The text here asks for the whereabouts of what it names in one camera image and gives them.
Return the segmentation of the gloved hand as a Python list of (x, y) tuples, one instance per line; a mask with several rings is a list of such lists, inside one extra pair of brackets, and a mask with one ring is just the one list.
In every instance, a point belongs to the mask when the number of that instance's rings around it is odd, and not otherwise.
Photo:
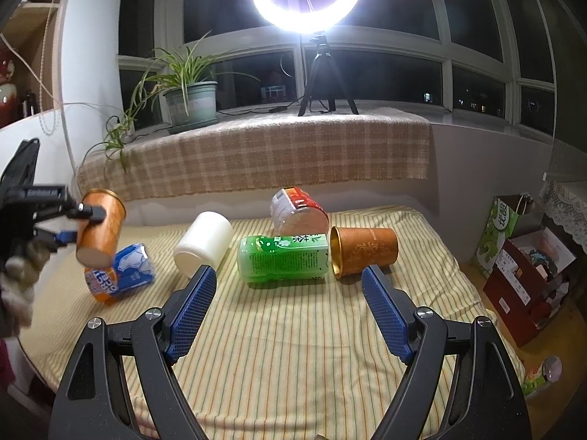
[(1, 273), (2, 338), (17, 337), (22, 328), (31, 326), (35, 284), (50, 256), (46, 246), (30, 241), (24, 255), (13, 255), (6, 261)]

